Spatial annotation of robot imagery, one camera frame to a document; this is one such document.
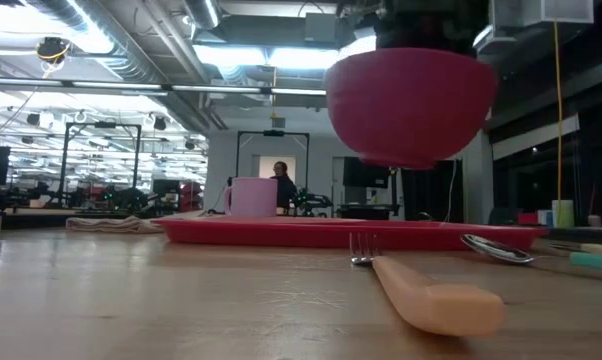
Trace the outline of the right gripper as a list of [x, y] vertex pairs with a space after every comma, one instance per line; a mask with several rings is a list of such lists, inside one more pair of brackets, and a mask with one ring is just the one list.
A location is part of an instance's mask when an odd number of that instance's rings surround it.
[[475, 53], [475, 37], [489, 24], [488, 0], [388, 0], [380, 10], [377, 49]]

